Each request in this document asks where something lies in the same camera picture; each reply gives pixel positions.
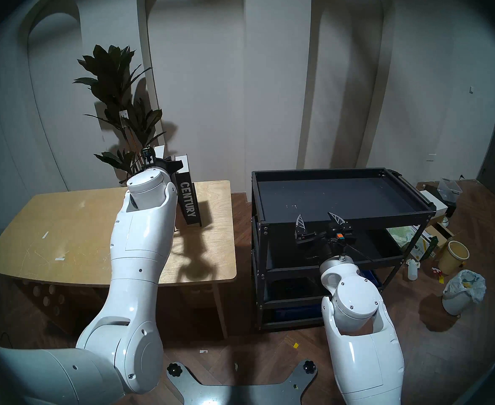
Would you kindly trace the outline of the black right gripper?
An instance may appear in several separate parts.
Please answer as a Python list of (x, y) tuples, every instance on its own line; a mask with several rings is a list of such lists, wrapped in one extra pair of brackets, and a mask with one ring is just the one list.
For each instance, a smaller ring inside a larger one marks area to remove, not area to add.
[(304, 253), (317, 257), (343, 257), (348, 246), (354, 244), (354, 232), (345, 229), (346, 221), (338, 215), (328, 212), (330, 220), (337, 225), (328, 225), (320, 233), (307, 232), (302, 215), (295, 221), (295, 243)]

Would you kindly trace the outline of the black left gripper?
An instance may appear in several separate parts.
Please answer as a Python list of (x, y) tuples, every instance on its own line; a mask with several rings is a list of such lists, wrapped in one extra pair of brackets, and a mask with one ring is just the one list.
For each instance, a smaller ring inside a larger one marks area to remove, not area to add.
[(182, 160), (171, 160), (159, 158), (156, 155), (155, 149), (153, 147), (144, 147), (141, 150), (142, 159), (142, 170), (160, 168), (163, 169), (167, 174), (175, 174), (180, 171), (183, 167)]

